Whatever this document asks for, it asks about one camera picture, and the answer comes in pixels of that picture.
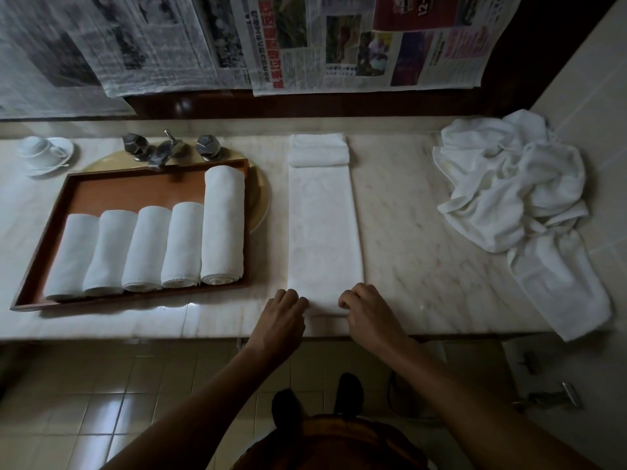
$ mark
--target round plate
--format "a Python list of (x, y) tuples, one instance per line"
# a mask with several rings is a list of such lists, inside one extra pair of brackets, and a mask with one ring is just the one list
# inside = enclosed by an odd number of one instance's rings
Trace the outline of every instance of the round plate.
[[(182, 158), (171, 158), (168, 165), (191, 165), (196, 163), (205, 163), (200, 154), (193, 148), (193, 144), (187, 142), (189, 155), (185, 155)], [(231, 149), (225, 149), (223, 147), (224, 154), (220, 161), (223, 160), (238, 160), (245, 158), (244, 155)], [(249, 173), (249, 187), (248, 194), (248, 207), (250, 209), (248, 219), (248, 230), (252, 233), (255, 232), (257, 227), (265, 219), (268, 210), (270, 209), (270, 185), (266, 175), (262, 170), (256, 166), (253, 162), (248, 160), (250, 169)], [(83, 172), (105, 172), (107, 170), (130, 170), (132, 168), (145, 167), (144, 162), (137, 162), (132, 155), (129, 155), (126, 151), (116, 151), (106, 157), (100, 158), (91, 165), (86, 166)]]
[(59, 147), (65, 153), (68, 154), (68, 157), (64, 159), (62, 162), (54, 166), (49, 166), (48, 168), (41, 168), (39, 170), (30, 170), (27, 167), (24, 167), (24, 173), (28, 177), (39, 177), (43, 175), (47, 175), (48, 173), (52, 173), (55, 170), (58, 170), (62, 166), (67, 165), (72, 159), (72, 155), (74, 155), (74, 144), (68, 140), (67, 138), (63, 138), (62, 136), (55, 136), (49, 138), (49, 141), (55, 146)]

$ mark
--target tap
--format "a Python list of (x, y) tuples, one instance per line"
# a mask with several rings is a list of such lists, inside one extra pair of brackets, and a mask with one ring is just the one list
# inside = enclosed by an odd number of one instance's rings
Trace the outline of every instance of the tap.
[(170, 158), (182, 157), (187, 147), (187, 143), (173, 137), (167, 128), (165, 133), (170, 140), (161, 142), (148, 160), (148, 168), (156, 172), (161, 171)]

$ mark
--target wooden tray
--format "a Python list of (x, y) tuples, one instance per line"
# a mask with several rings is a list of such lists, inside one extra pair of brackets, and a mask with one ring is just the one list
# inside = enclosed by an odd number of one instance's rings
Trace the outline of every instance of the wooden tray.
[(219, 163), (165, 166), (161, 172), (153, 172), (148, 168), (135, 168), (132, 170), (70, 173), (67, 175), (11, 310), (68, 309), (95, 303), (119, 303), (139, 298), (146, 299), (159, 296), (204, 293), (247, 285), (250, 277), (248, 270), (248, 249), (250, 244), (248, 216), (250, 211), (249, 207), (246, 206), (246, 221), (244, 221), (244, 275), (237, 282), (225, 285), (201, 284), (195, 287), (162, 289), (141, 293), (124, 292), (121, 295), (81, 298), (63, 303), (46, 300), (43, 296), (43, 287), (46, 284), (48, 272), (55, 259), (63, 229), (65, 228), (65, 220), (69, 214), (84, 213), (100, 216), (108, 209), (125, 209), (127, 211), (139, 212), (145, 206), (163, 206), (172, 209), (176, 204), (183, 201), (195, 201), (204, 204), (204, 173), (209, 168), (217, 165), (228, 165), (237, 168), (245, 174), (245, 205), (247, 205), (250, 194), (249, 165), (248, 160), (245, 158)]

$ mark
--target human hand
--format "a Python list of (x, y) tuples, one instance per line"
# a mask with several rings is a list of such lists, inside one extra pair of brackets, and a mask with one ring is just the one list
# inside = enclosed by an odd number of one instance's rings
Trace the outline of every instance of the human hand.
[(407, 334), (374, 285), (355, 285), (340, 295), (338, 305), (350, 310), (350, 336), (372, 354), (380, 357), (406, 341)]
[(255, 352), (271, 367), (283, 363), (298, 346), (305, 331), (303, 312), (309, 307), (305, 297), (295, 290), (277, 290), (266, 303), (245, 350)]

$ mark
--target white cup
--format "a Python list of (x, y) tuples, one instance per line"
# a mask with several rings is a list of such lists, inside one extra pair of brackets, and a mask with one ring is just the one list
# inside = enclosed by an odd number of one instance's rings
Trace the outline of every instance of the white cup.
[(62, 164), (68, 158), (64, 149), (54, 146), (50, 140), (41, 136), (27, 136), (18, 145), (18, 151), (20, 158), (31, 170), (45, 170)]

